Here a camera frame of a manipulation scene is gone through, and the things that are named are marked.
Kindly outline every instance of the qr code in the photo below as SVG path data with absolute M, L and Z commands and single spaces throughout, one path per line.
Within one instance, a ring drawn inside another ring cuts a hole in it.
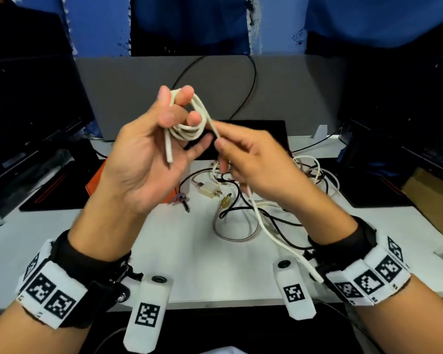
M 379 262 L 376 267 L 376 271 L 379 272 L 382 277 L 386 279 L 387 282 L 391 283 L 394 278 L 402 270 L 402 267 L 397 264 L 391 256 L 387 255 L 384 259 Z
M 159 305 L 140 303 L 135 324 L 155 327 L 158 320 Z
M 305 299 L 304 293 L 302 292 L 302 288 L 299 284 L 284 287 L 284 292 L 289 302 L 296 302 Z
M 47 279 L 42 273 L 38 274 L 26 289 L 26 292 L 38 303 L 43 303 L 54 291 L 56 285 Z
M 75 303 L 76 300 L 74 298 L 71 298 L 64 292 L 57 290 L 51 299 L 46 303 L 44 309 L 60 319 L 64 319 Z
M 33 258 L 33 260 L 30 262 L 28 267 L 26 267 L 26 270 L 24 272 L 23 280 L 25 280 L 36 268 L 36 265 L 38 264 L 38 258 L 40 257 L 40 254 L 38 254 Z
M 346 298 L 361 298 L 363 295 L 351 282 L 333 283 Z
M 387 242 L 389 244 L 389 250 L 396 255 L 396 257 L 403 262 L 402 248 L 398 244 L 396 244 L 392 238 L 387 236 Z
M 359 277 L 356 277 L 354 282 L 356 282 L 368 295 L 384 286 L 384 283 L 382 283 L 378 276 L 376 276 L 370 269 Z

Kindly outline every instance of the brown cardboard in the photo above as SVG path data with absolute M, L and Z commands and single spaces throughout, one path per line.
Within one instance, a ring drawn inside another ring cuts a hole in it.
M 443 181 L 419 168 L 402 191 L 443 234 Z

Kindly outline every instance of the person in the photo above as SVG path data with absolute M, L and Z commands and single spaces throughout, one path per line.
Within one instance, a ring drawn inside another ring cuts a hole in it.
M 193 148 L 172 139 L 174 163 L 165 160 L 163 128 L 197 125 L 200 114 L 186 112 L 194 95 L 190 86 L 169 106 L 171 93 L 163 86 L 153 106 L 118 134 L 100 183 L 68 233 L 71 246 L 101 261 L 115 261 L 131 250 L 142 225 L 176 186 L 189 163 L 213 140 L 205 135 Z M 353 233 L 353 217 L 300 172 L 268 132 L 213 122 L 221 135 L 215 141 L 221 172 L 277 202 L 301 221 L 318 244 L 332 244 Z M 443 299 L 412 275 L 396 295 L 371 307 L 356 307 L 374 339 L 388 354 L 443 354 Z M 14 301 L 0 316 L 0 353 L 79 352 L 89 329 L 53 330 L 27 315 Z

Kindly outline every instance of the gray partition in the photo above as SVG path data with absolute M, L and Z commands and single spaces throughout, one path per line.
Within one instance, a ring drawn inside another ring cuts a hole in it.
M 159 86 L 171 87 L 196 56 L 76 60 L 95 118 L 106 140 L 144 113 Z M 235 119 L 284 119 L 289 135 L 336 128 L 345 61 L 318 56 L 255 56 L 257 82 Z M 206 57 L 179 86 L 190 84 L 214 119 L 228 119 L 249 92 L 253 67 L 245 56 Z

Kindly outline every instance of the white table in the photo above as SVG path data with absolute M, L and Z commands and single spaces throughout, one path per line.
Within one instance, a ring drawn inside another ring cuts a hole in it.
M 313 143 L 308 137 L 290 137 L 291 148 Z M 110 144 L 96 142 L 95 148 L 108 154 Z M 303 154 L 318 158 L 336 157 L 343 144 L 336 137 L 308 149 Z M 190 172 L 207 166 L 197 161 Z M 204 181 L 208 174 L 197 179 Z M 212 230 L 218 199 L 189 191 L 190 213 L 178 205 L 159 205 L 144 224 L 133 247 L 132 265 L 143 273 L 165 272 L 174 278 L 169 308 L 282 304 L 272 275 L 272 264 L 284 250 L 260 232 L 246 243 L 219 239 Z M 443 297 L 443 259 L 433 251 L 443 247 L 443 236 L 413 207 L 352 208 L 341 196 L 333 199 L 347 212 L 390 234 L 404 250 L 412 271 Z M 267 208 L 273 215 L 295 221 L 292 215 Z M 44 240 L 68 229 L 78 210 L 20 212 L 13 210 L 0 227 L 0 309 L 14 299 L 16 280 Z M 219 230 L 227 236 L 244 237 L 256 224 L 250 211 L 236 211 L 220 221 Z M 281 230 L 297 244 L 307 244 L 303 229 L 281 224 Z M 308 279 L 312 297 L 338 299 Z

